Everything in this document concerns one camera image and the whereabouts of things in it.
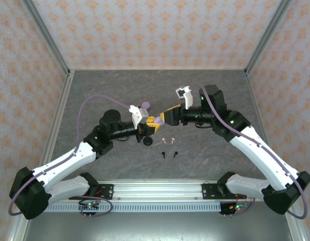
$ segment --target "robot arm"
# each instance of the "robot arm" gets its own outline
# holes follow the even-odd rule
[[[137,142],[140,142],[143,137],[150,136],[159,129],[160,124],[153,123],[154,117],[148,116],[146,109],[131,105],[129,111],[133,111],[132,120],[129,122],[122,122],[117,110],[106,111],[99,120],[99,125],[79,144],[76,153],[74,148],[32,171],[27,167],[18,171],[9,194],[11,199],[24,183],[43,173],[30,182],[15,200],[15,204],[26,219],[37,217],[48,205],[60,200],[74,196],[96,196],[98,182],[89,173],[82,173],[70,180],[61,180],[78,168],[105,155],[113,148],[112,140],[136,136]],[[56,164],[60,165],[45,172]]]
[[[241,193],[259,198],[264,200],[273,211],[279,214],[286,213],[291,205],[300,197],[300,192],[290,178],[290,175],[300,184],[302,190],[310,183],[310,175],[306,171],[298,172],[282,160],[260,138],[250,122],[241,113],[227,109],[223,92],[217,86],[207,85],[205,86],[205,90],[222,120],[241,134],[257,140],[260,143],[259,146],[243,136],[236,135],[220,123],[206,101],[202,89],[199,91],[201,106],[190,106],[188,109],[184,104],[174,106],[161,113],[162,120],[171,126],[177,126],[181,122],[183,125],[195,123],[197,127],[201,128],[203,124],[207,124],[208,126],[205,128],[212,128],[217,135],[223,137],[227,142],[230,142],[242,151],[267,179],[257,180],[228,172],[218,181],[219,190],[221,192],[229,191],[234,194]],[[289,173],[286,173],[261,146],[264,146],[274,154]]]

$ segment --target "gray floor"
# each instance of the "gray floor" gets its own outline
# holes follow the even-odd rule
[[[284,215],[255,203],[242,216],[217,212],[110,213],[83,218],[79,213],[43,213],[30,220],[24,241],[291,241]]]
[[[60,126],[53,159],[76,144],[77,114],[82,102],[93,94],[106,94],[126,105],[151,103],[149,114],[158,116],[181,103],[175,89],[190,85],[194,105],[200,105],[199,84],[216,84],[223,92],[229,109],[241,112],[261,135],[258,117],[242,70],[85,70],[75,71],[65,112]],[[80,120],[81,137],[98,125],[108,109],[121,112],[129,121],[130,113],[106,99],[96,98],[87,103]],[[145,146],[136,138],[127,142],[114,141],[114,148],[101,159],[86,165],[73,174],[91,173],[96,179],[143,178],[205,178],[219,179],[227,171],[254,178],[262,173],[244,154],[211,130],[197,129],[194,124],[170,127],[164,125],[152,136],[153,144]],[[173,158],[174,151],[179,154]]]

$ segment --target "gray mat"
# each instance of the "gray mat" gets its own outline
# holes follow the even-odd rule
[[[199,84],[215,84],[224,93],[229,109],[241,112],[261,135],[249,87],[242,70],[85,70],[75,71],[53,159],[76,145],[76,121],[82,102],[93,94],[106,94],[126,105],[151,103],[150,115],[157,116],[181,103],[175,89],[190,85],[194,105],[200,105]],[[108,109],[121,112],[122,121],[130,120],[130,113],[109,100],[89,101],[80,120],[84,138],[99,124]],[[163,144],[162,138],[168,141]],[[153,144],[137,143],[135,137],[126,142],[114,142],[114,148],[101,159],[88,164],[70,177],[89,172],[96,179],[140,178],[205,178],[219,179],[227,171],[263,178],[263,174],[238,149],[208,129],[194,124],[170,127],[164,125],[152,135]],[[175,151],[179,154],[173,158]]]

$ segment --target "wallpaper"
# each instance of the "wallpaper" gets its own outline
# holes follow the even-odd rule
[[[0,1],[0,240],[14,177],[39,164],[64,78],[21,0]]]
[[[34,0],[68,67],[244,69],[281,0]]]
[[[310,173],[310,0],[292,2],[250,82],[271,146]],[[306,195],[310,231],[310,186]]]

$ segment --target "patterned wallpaper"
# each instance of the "patterned wallpaper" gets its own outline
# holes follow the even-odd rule
[[[310,0],[292,2],[250,82],[271,146],[310,173]],[[306,194],[310,230],[310,186]]]
[[[0,1],[0,240],[12,182],[39,164],[64,78],[22,1]]]
[[[280,0],[34,0],[68,67],[244,69]]]

